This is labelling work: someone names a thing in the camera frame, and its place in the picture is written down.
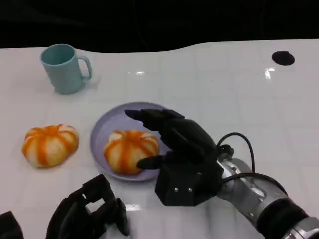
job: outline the robotic hand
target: robotic hand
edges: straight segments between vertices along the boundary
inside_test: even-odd
[[[155,193],[166,206],[196,206],[218,196],[232,203],[267,239],[319,239],[319,220],[309,217],[273,178],[255,173],[249,140],[240,133],[217,144],[194,121],[172,110],[125,111],[144,127],[158,131],[171,148],[166,155],[141,160],[142,169],[159,169]],[[233,158],[222,142],[241,136],[252,156],[252,169]]]

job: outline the white table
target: white table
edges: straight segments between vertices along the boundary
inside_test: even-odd
[[[131,101],[174,109],[215,141],[232,131],[246,134],[256,171],[276,178],[296,203],[319,216],[318,40],[205,43],[157,53],[79,50],[90,58],[94,78],[67,96],[54,93],[39,61],[42,49],[0,50],[0,213],[12,210],[26,239],[43,239],[61,200],[98,175],[91,130],[106,111]],[[295,64],[274,63],[271,55],[278,50],[290,51]],[[21,153],[25,133],[56,123],[79,131],[77,152],[60,167],[32,168]],[[250,163],[244,141],[234,137],[228,143]],[[128,205],[134,239],[262,238],[218,198],[196,208],[167,208],[154,194],[154,182],[108,179]],[[123,238],[115,230],[109,234]]]

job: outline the light blue mug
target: light blue mug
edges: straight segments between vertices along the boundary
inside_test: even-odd
[[[41,63],[47,72],[55,91],[71,94],[79,91],[92,78],[92,68],[86,56],[77,56],[75,49],[67,44],[49,46],[41,53]],[[89,76],[83,76],[78,59],[85,61]]]

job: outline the lavender plate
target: lavender plate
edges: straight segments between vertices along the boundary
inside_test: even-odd
[[[150,131],[143,127],[143,123],[129,118],[124,110],[140,109],[165,109],[163,106],[147,103],[133,102],[117,106],[106,112],[95,124],[91,133],[91,151],[99,169],[105,175],[111,175],[115,178],[127,181],[147,181],[157,177],[158,170],[143,170],[136,175],[122,175],[112,171],[107,160],[105,159],[104,146],[108,141],[110,134],[116,130],[141,130],[155,135],[159,142],[159,154],[165,154],[169,148],[160,140],[160,134],[157,131]]]

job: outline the orange striped bun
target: orange striped bun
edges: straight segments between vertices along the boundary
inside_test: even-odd
[[[120,174],[138,174],[136,167],[143,158],[156,156],[159,144],[156,137],[137,130],[115,131],[104,147],[104,157],[112,170]]]
[[[32,128],[24,138],[22,153],[35,167],[52,167],[75,152],[78,143],[75,128],[66,124]]]

